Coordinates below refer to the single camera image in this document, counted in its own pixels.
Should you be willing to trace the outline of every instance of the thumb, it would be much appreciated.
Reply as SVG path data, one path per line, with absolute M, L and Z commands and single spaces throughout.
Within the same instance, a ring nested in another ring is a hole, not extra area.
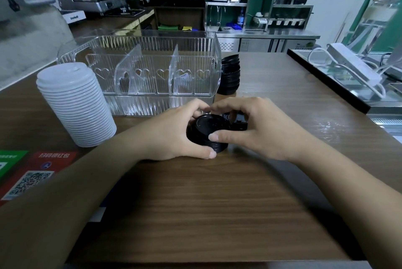
M 243 145 L 245 136 L 245 131 L 218 130 L 210 134 L 208 139 L 213 142 Z
M 201 146 L 189 141 L 183 155 L 201 159 L 213 159 L 216 157 L 216 152 L 208 146 Z

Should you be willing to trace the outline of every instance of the hand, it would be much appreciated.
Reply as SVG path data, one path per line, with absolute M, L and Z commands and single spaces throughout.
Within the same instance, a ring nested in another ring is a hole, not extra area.
M 218 130 L 209 135 L 209 140 L 244 146 L 271 159 L 296 163 L 311 136 L 269 99 L 230 97 L 214 103 L 210 111 L 242 111 L 249 118 L 249 125 L 246 131 Z
M 133 146 L 131 150 L 139 160 L 167 160 L 179 156 L 212 159 L 216 157 L 212 148 L 197 145 L 186 135 L 188 123 L 202 114 L 200 110 L 208 107 L 207 103 L 194 99 L 181 107 L 168 109 L 118 136 L 125 145 Z

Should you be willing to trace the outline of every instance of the qr code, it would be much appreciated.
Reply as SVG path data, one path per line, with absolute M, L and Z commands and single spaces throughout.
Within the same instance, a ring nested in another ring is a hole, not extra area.
M 12 200 L 21 195 L 30 187 L 37 185 L 39 182 L 49 178 L 54 172 L 49 170 L 29 170 L 18 182 L 3 196 L 1 200 Z

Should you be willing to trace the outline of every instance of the stack of white cup lids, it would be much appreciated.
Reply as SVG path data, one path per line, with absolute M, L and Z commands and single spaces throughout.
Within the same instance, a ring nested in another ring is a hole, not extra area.
M 116 133 L 95 73 L 84 63 L 51 66 L 37 78 L 38 89 L 78 146 L 97 146 Z

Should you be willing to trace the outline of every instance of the clear plastic organizer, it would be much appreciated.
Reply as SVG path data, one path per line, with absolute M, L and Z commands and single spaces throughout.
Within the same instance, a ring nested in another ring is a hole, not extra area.
M 93 70 L 113 115 L 157 115 L 195 98 L 212 104 L 221 75 L 214 32 L 94 30 L 60 48 L 58 63 L 69 62 Z

